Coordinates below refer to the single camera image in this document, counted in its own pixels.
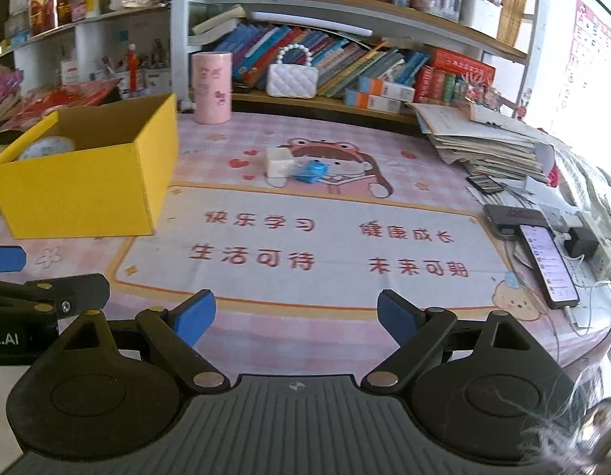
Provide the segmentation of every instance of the yellow label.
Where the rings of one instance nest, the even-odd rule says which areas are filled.
[[[92,12],[95,10],[95,3],[97,0],[86,0],[86,12]]]

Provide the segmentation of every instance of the cartoon girl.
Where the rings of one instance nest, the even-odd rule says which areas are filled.
[[[289,187],[300,191],[325,191],[329,194],[372,198],[387,198],[393,194],[391,184],[380,173],[373,157],[362,153],[351,143],[290,139],[281,148],[289,148],[297,158],[295,166],[304,167],[309,161],[327,165],[327,174],[317,184],[295,179],[269,179],[273,187]]]
[[[495,289],[492,303],[524,322],[538,320],[545,309],[541,297],[523,285],[514,272],[506,273],[506,278]]]

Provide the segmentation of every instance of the phone screen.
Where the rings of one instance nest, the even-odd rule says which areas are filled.
[[[554,240],[544,226],[520,225],[523,237],[553,302],[578,301],[579,295]]]

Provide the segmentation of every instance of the pearl handle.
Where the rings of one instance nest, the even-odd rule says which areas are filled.
[[[283,56],[286,54],[286,52],[288,52],[289,50],[302,50],[305,53],[305,65],[306,66],[312,66],[312,54],[310,53],[310,50],[303,46],[303,45],[299,45],[296,43],[292,43],[289,44],[287,46],[284,46],[283,48],[279,49],[279,53],[277,54],[277,64],[282,64],[283,63]]]

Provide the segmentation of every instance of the red heart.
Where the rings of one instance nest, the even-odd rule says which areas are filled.
[[[248,161],[241,161],[239,159],[231,159],[228,162],[228,165],[231,166],[232,168],[243,168],[245,166],[248,166],[250,164],[250,162]]]

